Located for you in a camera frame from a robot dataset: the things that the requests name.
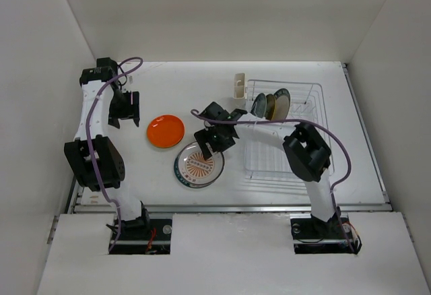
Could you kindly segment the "white plate sunburst pattern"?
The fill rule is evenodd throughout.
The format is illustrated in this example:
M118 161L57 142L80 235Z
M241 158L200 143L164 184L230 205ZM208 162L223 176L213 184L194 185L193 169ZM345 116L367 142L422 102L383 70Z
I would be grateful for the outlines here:
M174 160L174 175L184 186L201 189L214 183L225 166L223 153L216 153L208 160L203 157L199 144L186 145Z

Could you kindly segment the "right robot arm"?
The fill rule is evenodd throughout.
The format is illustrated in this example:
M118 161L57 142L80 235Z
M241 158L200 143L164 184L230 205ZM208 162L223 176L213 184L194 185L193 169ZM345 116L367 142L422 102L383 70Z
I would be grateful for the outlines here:
M335 220L340 220L341 214L327 173L332 151L320 135L320 127L305 120L296 120L289 127L284 124L292 119L269 121L238 108L228 112L215 102L203 112L193 109L191 114L208 124L194 134L205 160L225 152L237 139L282 151L292 173L306 186L313 232L326 237L335 231Z

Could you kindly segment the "lime green plate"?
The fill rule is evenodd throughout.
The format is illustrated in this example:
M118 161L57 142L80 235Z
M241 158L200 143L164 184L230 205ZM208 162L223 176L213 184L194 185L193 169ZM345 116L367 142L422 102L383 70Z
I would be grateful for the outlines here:
M159 149L169 149L173 148L174 146L178 145L183 140L183 137L177 137L177 136L169 136L169 137L150 137L149 141L150 143Z

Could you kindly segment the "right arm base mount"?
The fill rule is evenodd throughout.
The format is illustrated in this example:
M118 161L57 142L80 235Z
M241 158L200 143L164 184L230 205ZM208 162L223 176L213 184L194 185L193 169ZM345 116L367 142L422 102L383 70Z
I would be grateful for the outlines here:
M297 255L353 254L362 248L361 238L348 217L322 222L318 219L291 218L294 252Z

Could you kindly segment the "white plate teal rim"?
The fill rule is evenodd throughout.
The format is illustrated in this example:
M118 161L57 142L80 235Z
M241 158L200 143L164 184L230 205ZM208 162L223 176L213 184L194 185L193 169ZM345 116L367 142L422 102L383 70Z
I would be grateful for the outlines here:
M275 108L273 120L283 120L288 116L290 110L290 92L287 88L280 88L274 94Z

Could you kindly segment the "amber patterned plate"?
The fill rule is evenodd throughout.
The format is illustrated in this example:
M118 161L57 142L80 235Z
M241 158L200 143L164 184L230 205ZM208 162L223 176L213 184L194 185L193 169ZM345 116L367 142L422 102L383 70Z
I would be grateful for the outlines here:
M265 109L265 114L264 114L265 119L271 120L273 118L274 113L275 113L275 104L276 104L275 96L273 94L267 94L266 95L266 109Z

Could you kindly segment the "dark green patterned plate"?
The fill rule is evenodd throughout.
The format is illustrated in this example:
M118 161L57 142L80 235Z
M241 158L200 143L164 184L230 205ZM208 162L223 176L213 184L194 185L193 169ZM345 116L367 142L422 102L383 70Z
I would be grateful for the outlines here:
M264 93L260 93L255 98L253 105L251 107L251 114L256 117L266 119L268 110L268 101Z

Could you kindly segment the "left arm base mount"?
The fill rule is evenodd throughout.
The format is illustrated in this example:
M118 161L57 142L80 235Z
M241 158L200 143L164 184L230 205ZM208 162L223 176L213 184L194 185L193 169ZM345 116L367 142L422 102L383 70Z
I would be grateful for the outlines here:
M117 228L106 225L112 232L108 253L110 255L169 255L172 236L172 218L150 220L149 228L121 232L117 242Z

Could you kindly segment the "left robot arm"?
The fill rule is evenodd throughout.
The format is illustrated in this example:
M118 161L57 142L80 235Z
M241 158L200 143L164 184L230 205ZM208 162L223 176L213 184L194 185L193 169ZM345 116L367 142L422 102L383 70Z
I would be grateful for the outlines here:
M116 209L117 219L110 229L141 239L150 233L150 219L142 202L122 187L125 162L108 137L108 128L119 129L121 120L135 125L140 122L139 92L124 90L120 81L127 74L110 57L99 58L94 68L82 71L81 118L73 141L64 145L64 153L79 185L101 192Z

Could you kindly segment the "orange plate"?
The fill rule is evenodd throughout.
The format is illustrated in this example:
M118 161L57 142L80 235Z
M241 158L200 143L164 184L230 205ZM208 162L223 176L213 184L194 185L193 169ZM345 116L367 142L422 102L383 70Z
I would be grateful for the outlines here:
M171 114L163 114L154 118L147 126L147 139L150 137L184 137L185 125L176 116Z

